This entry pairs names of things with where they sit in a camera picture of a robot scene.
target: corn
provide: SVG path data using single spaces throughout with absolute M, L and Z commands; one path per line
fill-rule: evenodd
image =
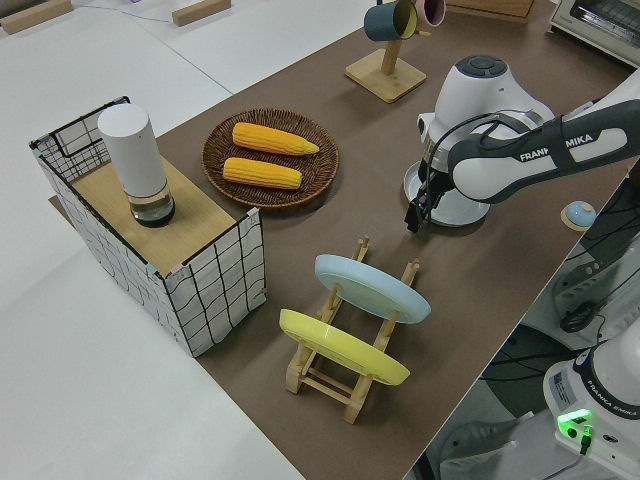
M 284 155 L 309 155 L 320 148 L 299 135 L 277 128 L 238 122 L 233 126 L 233 143 L 239 147 Z
M 227 158 L 222 177 L 229 182 L 286 190 L 300 188 L 302 183 L 302 172 L 299 170 L 240 157 Z

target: pink mug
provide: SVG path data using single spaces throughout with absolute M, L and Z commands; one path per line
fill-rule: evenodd
M 447 12 L 445 0 L 416 0 L 418 11 L 418 28 L 437 27 L 444 20 Z

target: yellow plate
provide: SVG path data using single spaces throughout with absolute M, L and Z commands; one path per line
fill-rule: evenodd
M 280 328 L 295 341 L 361 375 L 387 385 L 400 385 L 409 370 L 372 345 L 293 310 L 280 310 Z

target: wooden mug stand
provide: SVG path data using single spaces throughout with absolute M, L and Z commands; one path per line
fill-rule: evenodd
M 386 49 L 376 50 L 352 63 L 345 74 L 385 102 L 393 103 L 427 79 L 426 74 L 398 58 L 401 46 L 402 40 L 387 42 Z

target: brown table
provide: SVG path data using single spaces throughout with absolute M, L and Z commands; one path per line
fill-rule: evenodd
M 286 108 L 319 122 L 339 146 L 338 177 L 320 208 L 264 217 L 267 303 L 198 359 L 309 479 L 402 478 L 578 241 L 560 221 L 561 209 L 577 199 L 601 208 L 632 164 L 526 188 L 473 226 L 430 226 L 418 235 L 406 229 L 402 180 L 419 160 L 416 117 L 433 111 L 456 61 L 505 59 L 520 84 L 559 113 L 605 95 L 631 73 L 547 33 L 553 4 L 538 0 L 534 9 L 525 25 L 450 14 L 431 38 L 404 42 L 400 58 L 427 80 L 396 103 L 344 75 L 380 48 L 357 31 L 159 139 L 163 155 L 236 218 L 246 208 L 217 192 L 200 166 L 203 142 L 219 122 L 257 107 Z M 349 256 L 363 235 L 371 237 L 367 262 L 391 275 L 420 259 L 414 287 L 433 312 L 421 324 L 398 325 L 387 349 L 411 376 L 398 387 L 374 384 L 349 425 L 335 400 L 305 387 L 298 395 L 285 391 L 296 345 L 280 331 L 278 315 L 281 308 L 314 315 L 327 294 L 314 276 L 316 255 Z M 348 305 L 335 325 L 370 341 L 379 326 Z

